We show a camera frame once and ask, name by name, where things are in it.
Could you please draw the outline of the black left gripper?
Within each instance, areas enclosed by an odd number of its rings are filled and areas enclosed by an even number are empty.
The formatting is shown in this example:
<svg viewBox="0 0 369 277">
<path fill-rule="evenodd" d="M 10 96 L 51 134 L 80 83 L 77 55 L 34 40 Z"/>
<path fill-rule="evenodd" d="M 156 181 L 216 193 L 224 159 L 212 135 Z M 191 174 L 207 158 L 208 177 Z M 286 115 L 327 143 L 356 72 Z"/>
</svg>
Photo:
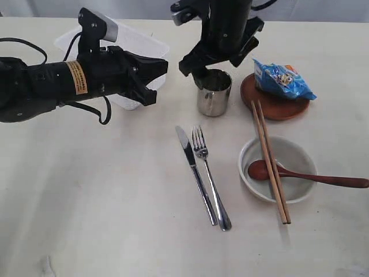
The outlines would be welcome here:
<svg viewBox="0 0 369 277">
<path fill-rule="evenodd" d="M 98 53 L 78 54 L 76 61 L 82 67 L 87 93 L 69 93 L 67 103 L 119 94 L 150 106 L 156 103 L 157 91 L 147 85 L 168 71 L 165 59 L 140 56 L 118 46 L 109 46 Z"/>
</svg>

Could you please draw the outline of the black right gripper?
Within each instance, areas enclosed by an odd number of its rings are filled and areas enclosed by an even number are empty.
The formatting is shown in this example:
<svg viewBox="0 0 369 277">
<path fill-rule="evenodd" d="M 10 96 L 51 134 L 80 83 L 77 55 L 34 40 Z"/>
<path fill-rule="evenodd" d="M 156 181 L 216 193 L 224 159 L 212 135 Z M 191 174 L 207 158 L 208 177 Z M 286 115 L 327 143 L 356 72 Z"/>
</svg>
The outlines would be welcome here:
<svg viewBox="0 0 369 277">
<path fill-rule="evenodd" d="M 198 88 L 211 87 L 212 72 L 206 66 L 230 61 L 237 67 L 257 47 L 255 34 L 262 31 L 264 21 L 249 18 L 250 9 L 250 5 L 209 5 L 199 42 L 179 62 L 179 70 L 185 76 L 192 74 Z"/>
</svg>

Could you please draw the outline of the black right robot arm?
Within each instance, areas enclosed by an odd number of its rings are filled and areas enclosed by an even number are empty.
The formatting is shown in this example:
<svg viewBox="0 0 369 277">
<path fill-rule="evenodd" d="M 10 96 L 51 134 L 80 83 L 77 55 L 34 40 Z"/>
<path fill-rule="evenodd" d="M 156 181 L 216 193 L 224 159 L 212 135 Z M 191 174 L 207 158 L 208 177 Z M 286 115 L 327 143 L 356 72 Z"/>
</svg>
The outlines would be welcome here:
<svg viewBox="0 0 369 277">
<path fill-rule="evenodd" d="M 274 3 L 266 1 L 258 6 L 252 5 L 252 1 L 237 0 L 173 3 L 170 11 L 175 25 L 180 26 L 196 17 L 202 22 L 200 40 L 179 62 L 179 70 L 185 76 L 192 75 L 198 88 L 203 88 L 210 75 L 208 65 L 229 61 L 237 68 L 258 46 L 255 34 L 264 26 L 259 17 L 248 17 L 250 11 L 264 10 Z"/>
</svg>

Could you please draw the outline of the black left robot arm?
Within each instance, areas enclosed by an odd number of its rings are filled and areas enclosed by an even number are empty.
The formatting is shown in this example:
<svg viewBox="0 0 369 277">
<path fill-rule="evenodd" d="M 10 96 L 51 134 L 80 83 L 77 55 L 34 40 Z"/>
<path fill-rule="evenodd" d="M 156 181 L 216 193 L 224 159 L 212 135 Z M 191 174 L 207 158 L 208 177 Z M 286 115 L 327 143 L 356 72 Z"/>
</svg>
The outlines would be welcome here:
<svg viewBox="0 0 369 277">
<path fill-rule="evenodd" d="M 73 61 L 28 66 L 18 58 L 1 58 L 1 122 L 15 123 L 72 106 L 99 118 L 111 118 L 107 97 L 118 94 L 143 106 L 156 103 L 147 85 L 165 75 L 168 62 L 109 46 L 80 53 Z"/>
</svg>

